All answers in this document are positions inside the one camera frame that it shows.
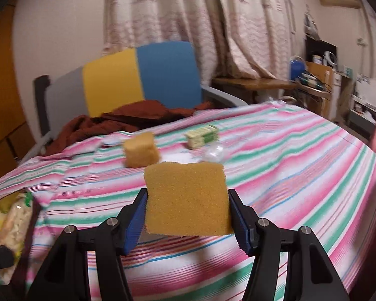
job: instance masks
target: packaged bread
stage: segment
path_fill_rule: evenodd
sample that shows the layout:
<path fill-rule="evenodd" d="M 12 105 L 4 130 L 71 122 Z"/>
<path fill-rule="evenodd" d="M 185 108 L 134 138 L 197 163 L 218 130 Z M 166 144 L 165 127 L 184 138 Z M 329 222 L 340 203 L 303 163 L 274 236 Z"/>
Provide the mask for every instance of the packaged bread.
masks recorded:
<path fill-rule="evenodd" d="M 4 245 L 14 253 L 14 265 L 0 269 L 0 284 L 10 283 L 14 270 L 20 260 L 28 226 L 32 217 L 32 195 L 20 193 L 11 205 L 0 230 L 0 246 Z"/>

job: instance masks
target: metal screw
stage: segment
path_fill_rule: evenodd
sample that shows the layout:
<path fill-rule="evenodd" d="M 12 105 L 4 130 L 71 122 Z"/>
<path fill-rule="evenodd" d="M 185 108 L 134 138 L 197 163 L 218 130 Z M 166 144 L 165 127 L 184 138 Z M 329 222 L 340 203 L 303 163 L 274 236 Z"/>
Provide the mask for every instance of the metal screw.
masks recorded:
<path fill-rule="evenodd" d="M 64 228 L 65 233 L 72 233 L 75 230 L 75 226 L 73 225 L 68 225 Z"/>
<path fill-rule="evenodd" d="M 260 226 L 268 226 L 269 225 L 269 221 L 267 219 L 265 219 L 265 218 L 259 218 L 258 224 Z"/>
<path fill-rule="evenodd" d="M 110 217 L 107 221 L 106 221 L 107 225 L 110 225 L 110 226 L 114 226 L 118 223 L 118 219 L 115 218 L 115 217 Z"/>
<path fill-rule="evenodd" d="M 307 226 L 302 226 L 301 231 L 302 231 L 302 233 L 305 233 L 305 234 L 311 234 L 311 232 L 312 232 L 311 228 L 309 228 Z"/>

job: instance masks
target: tablecloth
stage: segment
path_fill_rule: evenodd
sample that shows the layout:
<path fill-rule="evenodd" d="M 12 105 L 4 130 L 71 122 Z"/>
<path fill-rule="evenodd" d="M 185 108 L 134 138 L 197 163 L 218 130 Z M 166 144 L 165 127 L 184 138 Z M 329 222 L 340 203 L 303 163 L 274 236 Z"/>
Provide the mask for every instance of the tablecloth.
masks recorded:
<path fill-rule="evenodd" d="M 350 289 L 376 229 L 376 154 L 337 125 L 293 105 L 266 103 L 198 112 L 161 125 L 162 155 L 191 153 L 184 133 L 211 123 L 226 149 L 228 188 L 277 226 L 313 229 Z M 68 224 L 97 226 L 132 203 L 145 187 L 143 169 L 128 169 L 117 132 L 36 157 L 0 179 L 0 198 L 28 188 L 43 206 L 30 253 L 30 284 Z M 241 300 L 252 268 L 234 235 L 153 236 L 143 232 L 122 259 L 134 300 Z M 88 254 L 90 290 L 100 299 L 95 254 Z M 275 300 L 284 295 L 287 255 L 281 254 Z"/>

